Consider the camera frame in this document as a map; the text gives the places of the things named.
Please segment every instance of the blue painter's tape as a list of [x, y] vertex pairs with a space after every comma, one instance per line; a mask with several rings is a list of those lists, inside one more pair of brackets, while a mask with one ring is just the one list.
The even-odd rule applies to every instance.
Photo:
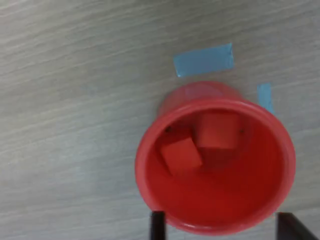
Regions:
[[267, 109], [270, 113], [275, 114], [274, 107], [272, 105], [271, 97], [271, 84], [264, 83], [257, 86], [258, 102], [259, 105]]
[[173, 61], [178, 77], [231, 69], [234, 67], [232, 43], [184, 52], [176, 55]]

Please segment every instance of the wood grain surface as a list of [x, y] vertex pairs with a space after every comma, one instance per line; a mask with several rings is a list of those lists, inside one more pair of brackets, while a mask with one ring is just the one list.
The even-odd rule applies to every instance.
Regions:
[[[176, 77], [175, 54], [229, 42], [232, 70]], [[0, 239], [148, 239], [136, 149], [164, 96], [200, 80], [254, 102], [271, 82], [297, 155], [280, 210], [320, 237], [320, 1], [0, 0]], [[270, 217], [214, 239], [274, 238]]]

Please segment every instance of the wooden block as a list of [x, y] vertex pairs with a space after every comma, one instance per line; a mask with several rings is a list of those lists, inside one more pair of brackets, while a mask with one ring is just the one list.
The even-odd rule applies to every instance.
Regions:
[[166, 134], [160, 149], [173, 176], [183, 175], [202, 165], [202, 159], [188, 129]]
[[198, 148], [235, 149], [240, 133], [240, 118], [235, 113], [204, 113], [194, 126]]

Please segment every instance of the black object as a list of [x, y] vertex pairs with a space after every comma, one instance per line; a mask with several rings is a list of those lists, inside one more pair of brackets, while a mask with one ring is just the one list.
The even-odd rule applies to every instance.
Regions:
[[[151, 213], [150, 240], [166, 240], [164, 211]], [[277, 213], [276, 240], [319, 240], [291, 212]]]
[[150, 240], [166, 239], [166, 217], [164, 211], [151, 213]]
[[276, 240], [319, 240], [291, 212], [277, 214]]

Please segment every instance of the blue tape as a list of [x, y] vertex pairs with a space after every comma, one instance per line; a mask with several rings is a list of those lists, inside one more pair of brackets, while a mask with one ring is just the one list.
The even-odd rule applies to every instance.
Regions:
[[232, 43], [184, 52], [176, 55], [173, 61], [178, 77], [231, 69], [234, 67]]
[[259, 105], [267, 109], [270, 113], [275, 114], [274, 107], [272, 105], [271, 97], [271, 84], [264, 83], [257, 86], [258, 102]]

